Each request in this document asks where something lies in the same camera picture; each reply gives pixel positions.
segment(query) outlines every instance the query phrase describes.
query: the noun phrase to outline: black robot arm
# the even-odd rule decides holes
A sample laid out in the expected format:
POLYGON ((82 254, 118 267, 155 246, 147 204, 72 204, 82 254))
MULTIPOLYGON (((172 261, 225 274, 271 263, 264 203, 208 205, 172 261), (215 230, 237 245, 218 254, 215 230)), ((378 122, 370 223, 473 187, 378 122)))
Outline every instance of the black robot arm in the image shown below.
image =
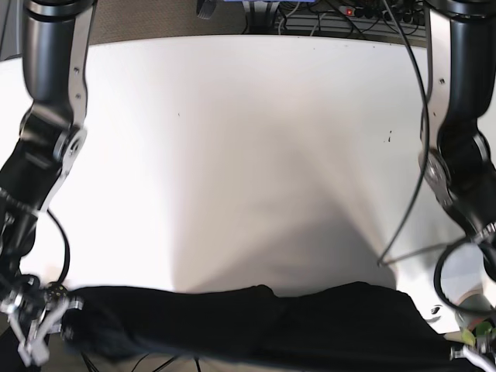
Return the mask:
POLYGON ((0 170, 0 312, 9 316, 26 366, 48 360, 45 337, 68 308, 61 283, 40 287, 19 264, 36 221, 65 181, 86 138, 85 65, 96 0, 25 0, 22 67, 33 104, 0 170))
MULTIPOLYGON (((427 2, 430 143, 425 178, 447 214, 473 237, 494 229, 496 222, 496 170, 477 126, 494 90, 496 2, 427 2)), ((487 264, 494 262, 491 252, 483 252, 487 273, 495 279, 494 265, 487 264)))
POLYGON ((22 66, 33 104, 0 170, 0 272, 15 276, 86 132, 85 64, 95 0, 25 0, 22 66))

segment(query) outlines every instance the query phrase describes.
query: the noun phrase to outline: black cloth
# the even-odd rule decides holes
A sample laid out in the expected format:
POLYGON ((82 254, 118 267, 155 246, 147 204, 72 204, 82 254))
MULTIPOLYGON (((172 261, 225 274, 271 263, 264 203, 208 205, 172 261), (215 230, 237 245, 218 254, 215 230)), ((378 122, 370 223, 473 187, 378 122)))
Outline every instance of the black cloth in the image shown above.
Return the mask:
POLYGON ((266 286, 210 294, 96 287, 72 292, 70 344, 111 360, 177 353, 299 370, 467 371, 406 294, 365 283, 298 298, 266 286))

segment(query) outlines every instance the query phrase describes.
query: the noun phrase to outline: white table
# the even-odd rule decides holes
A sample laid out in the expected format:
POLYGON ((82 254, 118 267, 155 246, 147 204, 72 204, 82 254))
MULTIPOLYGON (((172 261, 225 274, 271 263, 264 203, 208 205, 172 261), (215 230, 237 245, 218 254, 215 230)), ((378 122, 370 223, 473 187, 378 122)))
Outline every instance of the white table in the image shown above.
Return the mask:
MULTIPOLYGON (((415 54, 425 76, 425 51, 415 54)), ((147 40, 92 47, 87 76, 88 140, 52 203, 72 245, 71 287, 299 295, 367 281, 408 292, 425 317, 439 303, 432 257, 394 273, 375 265, 419 172, 421 100, 404 47, 147 40)), ((30 100, 19 60, 0 64, 0 82, 3 162, 30 100)), ((490 143, 495 117, 492 106, 480 121, 490 143)), ((391 256, 459 235, 424 185, 391 256)), ((44 217, 22 269, 49 281, 62 262, 44 217)), ((446 285, 472 288, 481 262, 458 253, 446 285)), ((451 316, 434 326, 456 329, 451 316)))

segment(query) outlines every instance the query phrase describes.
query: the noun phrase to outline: black cable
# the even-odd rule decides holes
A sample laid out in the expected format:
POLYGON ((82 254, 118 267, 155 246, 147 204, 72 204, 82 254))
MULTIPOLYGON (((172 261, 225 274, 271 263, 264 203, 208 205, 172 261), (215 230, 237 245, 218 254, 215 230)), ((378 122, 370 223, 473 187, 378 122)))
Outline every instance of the black cable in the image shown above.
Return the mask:
POLYGON ((324 0, 341 18, 347 21, 362 37, 364 40, 368 40, 368 38, 360 31, 360 29, 355 25, 355 23, 345 14, 342 14, 337 7, 334 6, 329 0, 324 0))
POLYGON ((286 16, 286 14, 282 11, 282 9, 281 9, 281 7, 280 7, 280 6, 278 6, 278 7, 277 7, 277 10, 279 11, 279 13, 281 14, 281 16, 282 16, 282 18, 283 18, 283 20, 284 20, 284 23, 283 23, 283 25, 282 25, 282 26, 283 26, 283 28, 284 28, 285 30, 288 30, 288 28, 286 27, 286 23, 288 23, 288 18, 287 18, 287 16, 286 16))
POLYGON ((496 309, 490 311, 481 311, 481 310, 473 310, 471 308, 464 308, 462 306, 453 304, 443 292, 443 288, 441 286, 441 274, 443 273, 443 266, 446 263, 446 260, 448 259, 451 253, 453 253, 455 250, 460 248, 464 243, 469 243, 469 242, 470 239, 464 237, 462 239, 457 240, 455 243, 448 245, 445 251, 441 253, 441 256, 439 257, 439 260, 437 261, 436 264, 436 269, 434 270, 434 291, 436 291, 436 294, 438 295, 439 299, 442 302, 444 302, 446 305, 451 307, 453 310, 456 310, 462 314, 471 314, 485 318, 494 316, 496 315, 496 309))
POLYGON ((197 357, 195 357, 195 364, 197 372, 202 372, 202 369, 200 368, 200 360, 197 357))
POLYGON ((371 27, 369 27, 368 29, 364 29, 364 30, 362 30, 362 33, 366 33, 367 31, 370 31, 371 29, 373 29, 373 27, 374 27, 375 25, 377 25, 377 24, 379 23, 379 21, 380 21, 380 20, 381 20, 380 18, 377 18, 377 20, 376 20, 376 21, 372 24, 372 26, 371 26, 371 27))
MULTIPOLYGON (((383 18, 382 20, 384 21, 384 24, 385 24, 387 27, 389 27, 390 29, 392 29, 395 33, 399 33, 396 29, 394 29, 393 27, 391 27, 391 25, 388 23, 388 21, 387 21, 385 18, 383 18)), ((417 24, 416 24, 416 27, 414 28, 414 30, 413 30, 413 31, 411 31, 410 33, 406 33, 405 35, 406 35, 406 36, 413 35, 414 33, 416 33, 416 32, 417 32, 417 30, 418 30, 418 29, 419 29, 419 24, 417 23, 417 24)))
POLYGON ((49 209, 48 215, 53 220, 53 222, 55 222, 55 225, 57 225, 57 228, 62 235, 62 239, 64 240, 64 265, 62 266, 62 272, 60 273, 60 276, 56 281, 57 284, 62 284, 65 281, 67 274, 69 273, 69 266, 71 265, 71 245, 69 244, 69 239, 67 238, 67 234, 65 233, 64 228, 60 224, 57 217, 55 217, 54 213, 49 209))
POLYGON ((245 28, 241 32, 241 35, 244 35, 246 33, 246 31, 248 31, 248 15, 247 14, 245 14, 245 28))
POLYGON ((153 372, 160 372, 161 370, 163 370, 165 367, 167 367, 169 364, 173 363, 177 359, 179 359, 179 355, 173 356, 167 362, 165 362, 164 364, 153 370, 153 372))
POLYGON ((140 365, 141 362, 143 362, 145 360, 146 357, 148 357, 150 355, 150 353, 148 354, 145 354, 144 356, 141 357, 141 359, 139 359, 136 364, 134 365, 134 367, 132 368, 131 372, 134 372, 136 370, 136 368, 140 365))
POLYGON ((83 357, 84 364, 86 364, 86 367, 88 368, 89 372, 100 372, 86 354, 81 353, 81 356, 83 357))
POLYGON ((445 247, 444 244, 443 245, 438 244, 435 246, 427 246, 426 248, 422 248, 420 250, 416 250, 415 252, 404 254, 403 256, 400 256, 398 258, 394 258, 393 260, 383 262, 382 264, 383 264, 383 266, 391 266, 392 264, 396 264, 398 262, 407 260, 408 258, 420 256, 421 254, 426 254, 428 252, 434 252, 437 250, 442 250, 442 249, 444 249, 444 247, 445 247))
POLYGON ((417 82, 418 82, 418 88, 420 89, 420 95, 422 98, 422 105, 423 105, 423 122, 422 122, 422 134, 424 136, 424 141, 423 141, 423 149, 422 149, 422 162, 420 166, 420 174, 418 176, 417 180, 417 185, 415 186, 415 190, 413 191, 412 198, 410 199, 410 202, 408 203, 408 207, 405 211, 405 214, 403 215, 403 218, 400 221, 400 224, 398 228, 396 229, 396 232, 394 233, 393 237, 391 238, 391 241, 387 245, 386 249, 384 252, 381 254, 379 259, 377 260, 377 265, 379 266, 384 266, 384 258, 386 255, 389 253, 391 248, 394 245, 394 242, 400 235, 400 232, 403 230, 403 227, 405 226, 405 223, 408 220, 408 217, 412 213, 413 206, 415 205, 415 202, 417 201, 417 198, 419 197, 419 192, 420 192, 420 187, 422 186, 422 182, 424 181, 424 176, 425 176, 425 170, 427 169, 427 159, 429 157, 429 141, 430 141, 430 123, 429 123, 429 107, 427 105, 427 96, 425 95, 425 89, 424 89, 424 83, 422 82, 422 76, 420 74, 419 70, 419 65, 417 64, 417 60, 415 59, 415 55, 413 54, 412 46, 410 45, 408 38, 405 35, 405 31, 403 31, 403 28, 401 25, 398 23, 396 17, 394 17, 393 11, 391 10, 391 7, 389 6, 388 0, 382 0, 384 3, 384 6, 386 7, 387 11, 391 15, 391 18, 393 19, 394 25, 398 28, 398 31, 400 32, 401 38, 403 39, 403 44, 406 47, 406 50, 408 52, 408 56, 410 57, 410 61, 412 62, 413 69, 415 70, 415 76, 417 77, 417 82))

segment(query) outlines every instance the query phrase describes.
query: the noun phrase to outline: floor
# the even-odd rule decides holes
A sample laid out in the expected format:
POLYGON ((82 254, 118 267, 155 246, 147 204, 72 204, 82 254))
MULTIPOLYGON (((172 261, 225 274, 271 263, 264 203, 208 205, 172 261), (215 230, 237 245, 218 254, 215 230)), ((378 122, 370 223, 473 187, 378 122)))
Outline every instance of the floor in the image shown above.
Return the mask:
POLYGON ((219 2, 207 21, 196 17, 196 0, 100 0, 91 43, 239 34, 245 25, 240 2, 219 2))

